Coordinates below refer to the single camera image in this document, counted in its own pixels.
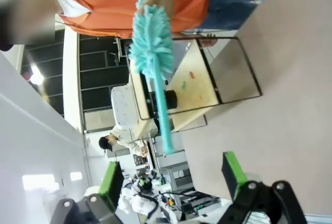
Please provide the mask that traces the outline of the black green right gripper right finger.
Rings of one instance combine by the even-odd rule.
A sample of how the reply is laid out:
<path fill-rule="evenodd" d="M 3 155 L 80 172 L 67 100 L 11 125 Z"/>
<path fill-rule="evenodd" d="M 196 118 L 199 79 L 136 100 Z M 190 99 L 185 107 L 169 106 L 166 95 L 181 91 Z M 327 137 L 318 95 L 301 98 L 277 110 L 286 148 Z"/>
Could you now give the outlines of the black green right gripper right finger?
<path fill-rule="evenodd" d="M 267 186 L 249 180 L 232 151 L 223 153 L 222 173 L 232 204 L 221 223 L 246 223 L 252 213 L 265 214 L 270 223 L 307 223 L 289 182 L 279 180 Z"/>

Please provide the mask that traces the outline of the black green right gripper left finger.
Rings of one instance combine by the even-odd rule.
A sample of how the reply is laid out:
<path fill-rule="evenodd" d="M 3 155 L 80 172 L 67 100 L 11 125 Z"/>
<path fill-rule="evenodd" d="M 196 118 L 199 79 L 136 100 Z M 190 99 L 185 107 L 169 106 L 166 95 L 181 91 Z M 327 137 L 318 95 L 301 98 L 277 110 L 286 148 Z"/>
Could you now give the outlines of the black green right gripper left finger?
<path fill-rule="evenodd" d="M 61 199 L 54 210 L 51 223 L 54 224 L 117 224 L 122 223 L 116 209 L 123 184 L 119 162 L 110 162 L 98 193 L 83 197 L 79 202 Z"/>

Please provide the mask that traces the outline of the person's right hand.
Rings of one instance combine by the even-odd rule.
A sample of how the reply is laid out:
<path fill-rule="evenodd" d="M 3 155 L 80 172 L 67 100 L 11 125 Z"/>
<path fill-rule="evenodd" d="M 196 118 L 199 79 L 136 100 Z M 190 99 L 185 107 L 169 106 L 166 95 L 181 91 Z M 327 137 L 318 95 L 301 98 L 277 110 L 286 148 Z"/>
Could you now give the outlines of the person's right hand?
<path fill-rule="evenodd" d="M 202 47 L 213 47 L 217 41 L 215 34 L 208 33 L 206 36 L 199 35 L 199 43 Z"/>

